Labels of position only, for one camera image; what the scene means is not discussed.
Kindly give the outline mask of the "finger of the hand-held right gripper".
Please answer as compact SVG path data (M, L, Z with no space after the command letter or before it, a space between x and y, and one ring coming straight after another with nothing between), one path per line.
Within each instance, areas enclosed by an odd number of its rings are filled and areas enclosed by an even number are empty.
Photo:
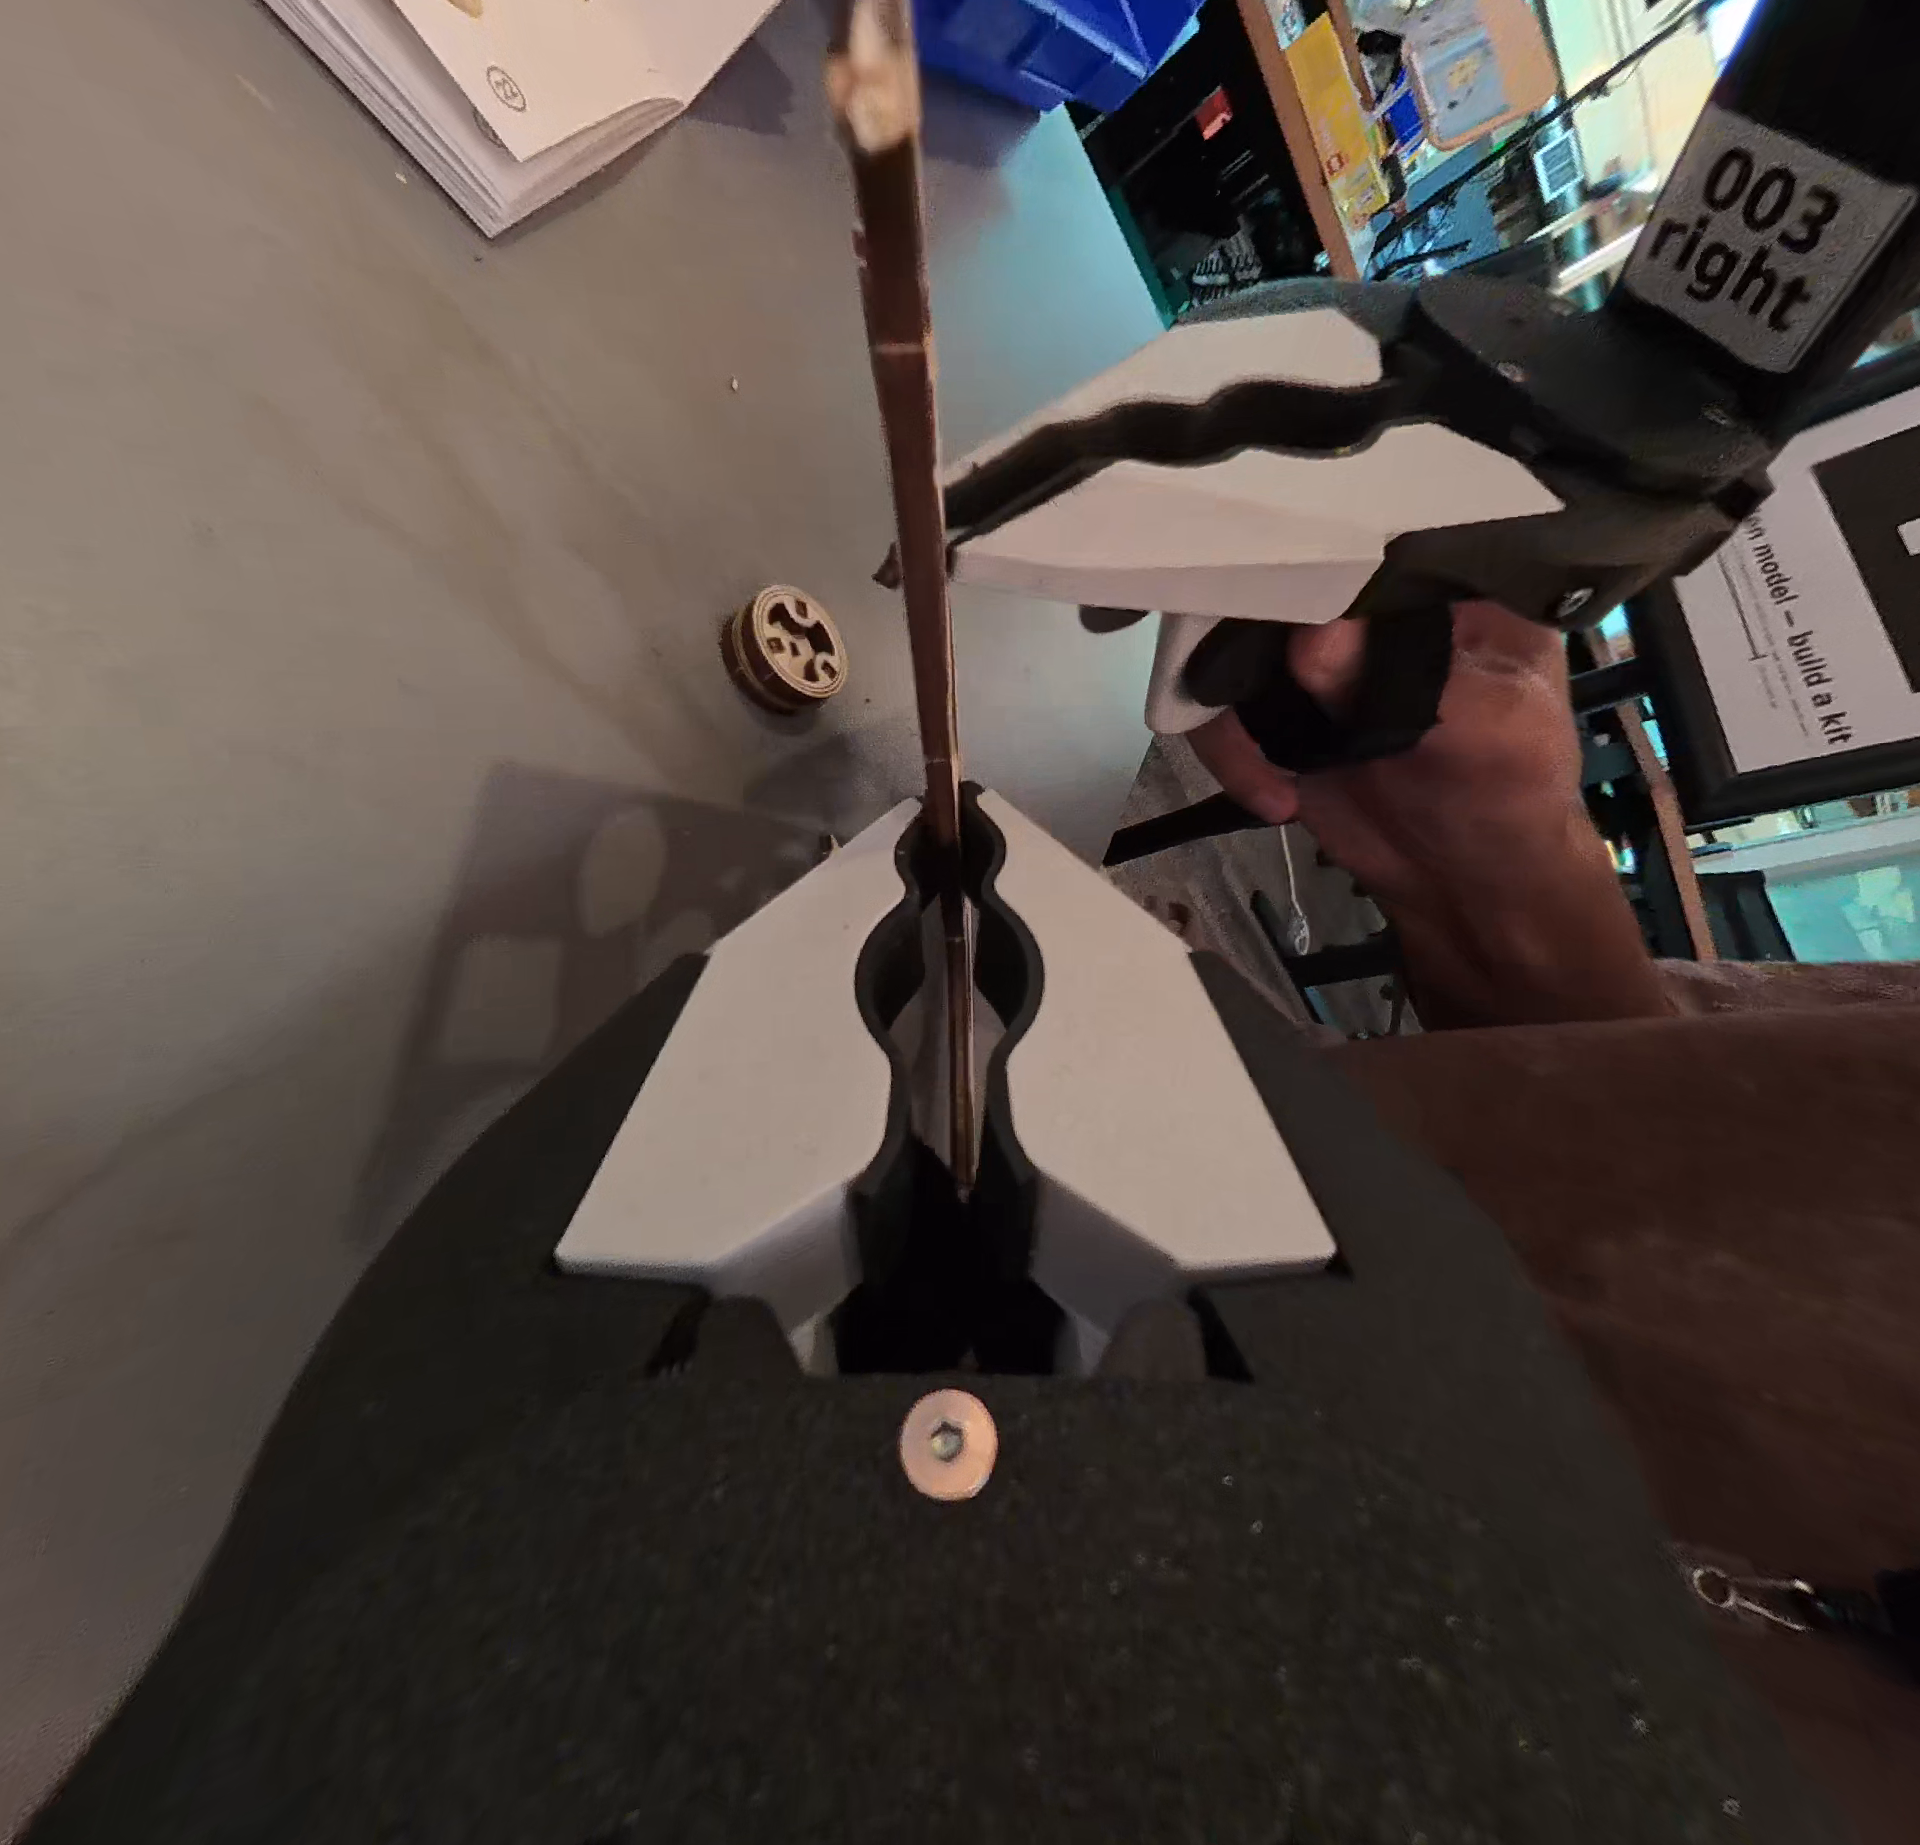
M1390 423L1325 454L1126 457L1006 501L950 493L945 552L955 583L1067 606L1312 623L1346 613L1398 538L1564 506L1516 455L1442 423Z
M955 460L950 533L986 533L1115 464L1330 455L1387 419L1399 306L1213 306Z

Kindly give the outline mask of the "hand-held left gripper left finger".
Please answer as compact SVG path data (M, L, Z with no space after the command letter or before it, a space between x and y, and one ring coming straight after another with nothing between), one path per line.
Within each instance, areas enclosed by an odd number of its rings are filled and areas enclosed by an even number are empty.
M898 1036L927 990L921 805L902 801L688 960L677 1012L557 1237L566 1277L772 1313L840 1376L958 1188Z

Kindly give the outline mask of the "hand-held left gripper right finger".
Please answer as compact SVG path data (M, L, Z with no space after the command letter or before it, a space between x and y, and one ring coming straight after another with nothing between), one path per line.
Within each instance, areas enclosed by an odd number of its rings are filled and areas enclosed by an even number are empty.
M1014 1188L1015 1270L1092 1375L1124 1320L1194 1289L1324 1273L1335 1238L1202 976L1202 956L975 788L978 963L1002 1022L980 1177Z

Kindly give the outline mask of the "wooden sheet with round holes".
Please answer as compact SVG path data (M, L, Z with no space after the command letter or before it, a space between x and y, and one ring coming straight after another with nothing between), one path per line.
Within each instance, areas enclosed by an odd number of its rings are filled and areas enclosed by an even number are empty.
M941 1047L948 1169L967 1193L978 1166L974 922L964 883L948 515L923 192L921 65L909 0L837 0L827 108L846 147L856 258L918 730L923 823L941 918Z

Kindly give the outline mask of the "wooden wheel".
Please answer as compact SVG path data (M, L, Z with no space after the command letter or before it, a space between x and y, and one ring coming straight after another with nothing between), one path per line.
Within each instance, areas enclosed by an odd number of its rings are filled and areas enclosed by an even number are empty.
M850 653L827 608L794 583L763 583L721 620L728 677L751 704L800 717L848 684Z

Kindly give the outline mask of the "grey desk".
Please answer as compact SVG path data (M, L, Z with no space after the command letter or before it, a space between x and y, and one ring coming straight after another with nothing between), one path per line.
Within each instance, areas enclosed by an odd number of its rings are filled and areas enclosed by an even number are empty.
M486 242L258 0L4 0L4 1840L423 1194L919 787L830 3Z

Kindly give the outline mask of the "person's right hand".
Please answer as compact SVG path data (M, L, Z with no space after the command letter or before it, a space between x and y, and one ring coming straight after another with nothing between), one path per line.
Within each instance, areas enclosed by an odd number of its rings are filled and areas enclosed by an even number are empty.
M1186 743L1239 807L1304 824L1391 921L1571 931L1623 913L1580 796L1564 640L1496 604L1452 610L1437 719L1409 752L1300 775L1229 712Z

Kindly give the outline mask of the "cluttered storage shelf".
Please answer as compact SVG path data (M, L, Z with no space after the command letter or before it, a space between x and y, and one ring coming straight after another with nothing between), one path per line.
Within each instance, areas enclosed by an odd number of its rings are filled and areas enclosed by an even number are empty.
M1470 267L1549 282L1621 236L1667 155L1692 0L1523 0L1539 105L1426 104L1409 34L1482 0L1205 0L1114 111L1070 113L1163 319L1260 282Z

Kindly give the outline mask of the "black framed sign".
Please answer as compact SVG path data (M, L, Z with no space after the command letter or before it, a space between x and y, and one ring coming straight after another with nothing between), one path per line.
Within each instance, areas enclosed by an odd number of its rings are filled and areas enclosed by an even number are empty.
M1707 560L1629 600L1686 824L1917 780L1915 347L1854 369Z

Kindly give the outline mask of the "blue plastic bin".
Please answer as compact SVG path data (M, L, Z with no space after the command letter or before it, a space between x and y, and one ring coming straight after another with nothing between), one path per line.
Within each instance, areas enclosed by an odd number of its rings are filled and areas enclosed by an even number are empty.
M1205 0L909 0L925 68L998 100L1118 110Z

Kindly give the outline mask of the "person's brown clothing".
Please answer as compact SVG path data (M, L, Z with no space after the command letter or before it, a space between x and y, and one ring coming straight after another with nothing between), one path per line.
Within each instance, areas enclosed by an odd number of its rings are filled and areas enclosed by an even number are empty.
M1575 1563L1915 1569L1915 969L1665 967L1669 1017L1295 1041L1342 1415Z

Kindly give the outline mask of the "instruction booklet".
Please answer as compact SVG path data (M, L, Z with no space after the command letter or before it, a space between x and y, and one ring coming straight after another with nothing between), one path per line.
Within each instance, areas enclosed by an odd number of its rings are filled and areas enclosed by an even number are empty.
M784 0L262 0L486 237L682 116Z

